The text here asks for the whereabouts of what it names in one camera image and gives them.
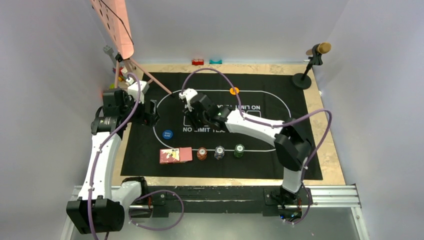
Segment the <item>blue chip stack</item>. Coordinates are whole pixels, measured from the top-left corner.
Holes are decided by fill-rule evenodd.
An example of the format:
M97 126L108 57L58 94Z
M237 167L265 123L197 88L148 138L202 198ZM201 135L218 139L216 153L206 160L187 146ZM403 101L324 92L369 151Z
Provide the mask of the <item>blue chip stack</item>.
M214 151L214 158L221 160L225 156L225 149L222 146L217 146Z

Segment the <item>red chip stack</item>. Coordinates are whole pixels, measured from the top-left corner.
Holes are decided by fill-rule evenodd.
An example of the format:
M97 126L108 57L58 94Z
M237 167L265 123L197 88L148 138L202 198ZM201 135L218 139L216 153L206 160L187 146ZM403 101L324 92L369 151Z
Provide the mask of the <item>red chip stack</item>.
M207 149L206 149L206 148L204 148L204 147L200 147L200 148L197 150L196 156L197 156L197 158L198 158L200 161L203 161L203 160L205 160L205 159L207 158L207 154L208 154Z

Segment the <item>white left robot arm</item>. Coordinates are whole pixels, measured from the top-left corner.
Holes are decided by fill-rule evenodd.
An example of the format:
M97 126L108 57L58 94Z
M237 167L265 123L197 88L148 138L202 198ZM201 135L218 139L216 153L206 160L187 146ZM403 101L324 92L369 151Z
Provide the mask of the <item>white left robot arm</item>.
M149 199L144 177L128 177L117 190L112 190L112 178L128 123L153 127L160 118L158 102L145 104L139 93L117 88L105 90L102 101L90 125L92 148L83 186L77 199L66 206L68 217L83 235L120 231L130 205L142 205Z

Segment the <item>green chip stack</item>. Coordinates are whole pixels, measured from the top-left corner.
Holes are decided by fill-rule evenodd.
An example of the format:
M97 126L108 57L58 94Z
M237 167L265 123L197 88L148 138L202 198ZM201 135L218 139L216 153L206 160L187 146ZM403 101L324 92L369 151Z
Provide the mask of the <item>green chip stack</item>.
M234 157L241 158L244 155L245 147L242 144L237 144L234 148Z

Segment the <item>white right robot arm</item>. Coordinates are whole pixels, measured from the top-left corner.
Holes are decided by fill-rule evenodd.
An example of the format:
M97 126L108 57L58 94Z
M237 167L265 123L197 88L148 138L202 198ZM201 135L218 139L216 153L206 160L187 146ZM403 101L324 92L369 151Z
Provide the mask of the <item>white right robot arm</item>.
M274 147L283 166L282 200L292 204L300 198L302 172L313 146L301 127L250 115L226 105L218 106L207 95L191 88L178 96L184 103L183 113L194 129L208 126L253 137Z

